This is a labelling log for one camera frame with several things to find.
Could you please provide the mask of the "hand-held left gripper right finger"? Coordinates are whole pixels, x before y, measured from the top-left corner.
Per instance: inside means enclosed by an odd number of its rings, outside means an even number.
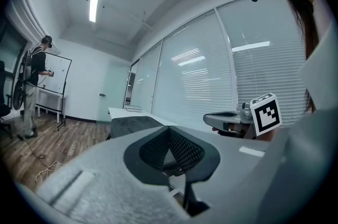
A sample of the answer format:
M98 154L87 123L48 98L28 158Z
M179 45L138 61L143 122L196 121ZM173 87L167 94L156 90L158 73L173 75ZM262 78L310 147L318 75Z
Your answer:
M171 126L170 150L185 175L184 206L175 206L169 224L256 224L261 197L249 174L267 142L250 141Z

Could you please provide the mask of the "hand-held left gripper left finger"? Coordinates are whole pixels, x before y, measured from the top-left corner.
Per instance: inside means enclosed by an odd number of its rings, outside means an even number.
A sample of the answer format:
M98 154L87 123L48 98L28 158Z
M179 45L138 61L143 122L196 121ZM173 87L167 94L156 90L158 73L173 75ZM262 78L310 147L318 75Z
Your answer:
M167 186L144 184L124 163L124 152L153 130L98 143L61 165L37 195L66 217L85 224L177 224L190 216Z

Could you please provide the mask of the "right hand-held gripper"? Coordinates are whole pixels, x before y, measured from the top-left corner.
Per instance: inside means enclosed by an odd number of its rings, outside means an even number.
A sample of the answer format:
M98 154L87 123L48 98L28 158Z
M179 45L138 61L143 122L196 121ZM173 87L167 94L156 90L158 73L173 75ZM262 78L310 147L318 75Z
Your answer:
M212 127L224 127L225 124L249 125L244 136L246 139L256 139L282 125L278 100L271 92L243 103L240 113L209 113L203 116L203 121Z

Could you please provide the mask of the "dark grey backpack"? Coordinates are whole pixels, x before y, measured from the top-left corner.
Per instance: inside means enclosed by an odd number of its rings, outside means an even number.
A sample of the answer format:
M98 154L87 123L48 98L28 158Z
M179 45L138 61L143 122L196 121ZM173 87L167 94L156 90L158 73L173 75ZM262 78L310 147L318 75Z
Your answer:
M107 140L129 135L141 130L147 130L155 127L168 126L168 123L161 123L149 116L131 116L114 118L111 120L110 133Z

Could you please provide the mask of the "person's right forearm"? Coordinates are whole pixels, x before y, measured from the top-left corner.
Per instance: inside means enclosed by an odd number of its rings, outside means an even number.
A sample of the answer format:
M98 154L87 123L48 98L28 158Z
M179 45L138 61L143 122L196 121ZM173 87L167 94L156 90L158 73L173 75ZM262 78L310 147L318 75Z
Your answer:
M272 129L272 130L256 137L256 140L270 142L277 132L278 132L278 128Z

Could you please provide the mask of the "person's right hand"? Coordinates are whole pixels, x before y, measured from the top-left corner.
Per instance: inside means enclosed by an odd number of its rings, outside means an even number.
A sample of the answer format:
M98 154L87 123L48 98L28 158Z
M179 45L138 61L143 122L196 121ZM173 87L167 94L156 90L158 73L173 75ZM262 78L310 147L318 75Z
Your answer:
M212 128L214 132L217 132L221 136L226 136L226 137L234 137L234 138L244 138L245 136L245 131L240 125L236 124L226 124L227 130L222 131L219 130L215 127Z

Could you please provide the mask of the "small white table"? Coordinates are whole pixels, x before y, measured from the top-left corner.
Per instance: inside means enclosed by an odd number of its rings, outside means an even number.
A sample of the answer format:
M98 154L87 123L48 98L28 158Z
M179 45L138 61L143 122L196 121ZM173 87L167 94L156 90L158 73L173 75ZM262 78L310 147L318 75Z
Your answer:
M47 113L54 112L57 115L57 123L60 119L65 119L65 104L67 100L66 93L56 93L43 88L37 88L36 93L36 106L37 115L40 117L41 109L44 109Z

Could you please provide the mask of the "rolling whiteboard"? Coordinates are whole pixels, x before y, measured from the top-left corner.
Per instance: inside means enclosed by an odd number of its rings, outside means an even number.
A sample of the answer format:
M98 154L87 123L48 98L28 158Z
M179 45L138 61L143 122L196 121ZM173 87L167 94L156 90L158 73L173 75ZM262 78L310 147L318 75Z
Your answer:
M53 77L39 77L37 88L43 88L59 94L65 93L71 62L71 59L46 53L46 69L53 72L54 75ZM65 124L66 120L61 118L60 122L57 123L57 130L60 130Z

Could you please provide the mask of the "black office chair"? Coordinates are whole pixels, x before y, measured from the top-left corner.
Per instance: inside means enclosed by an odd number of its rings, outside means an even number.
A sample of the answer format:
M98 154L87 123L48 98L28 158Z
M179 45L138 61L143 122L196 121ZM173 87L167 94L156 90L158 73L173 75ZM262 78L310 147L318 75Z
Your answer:
M2 123L1 119L11 113L10 107L5 103L4 85L6 79L5 63L0 60L0 132L6 133L13 138L11 124Z

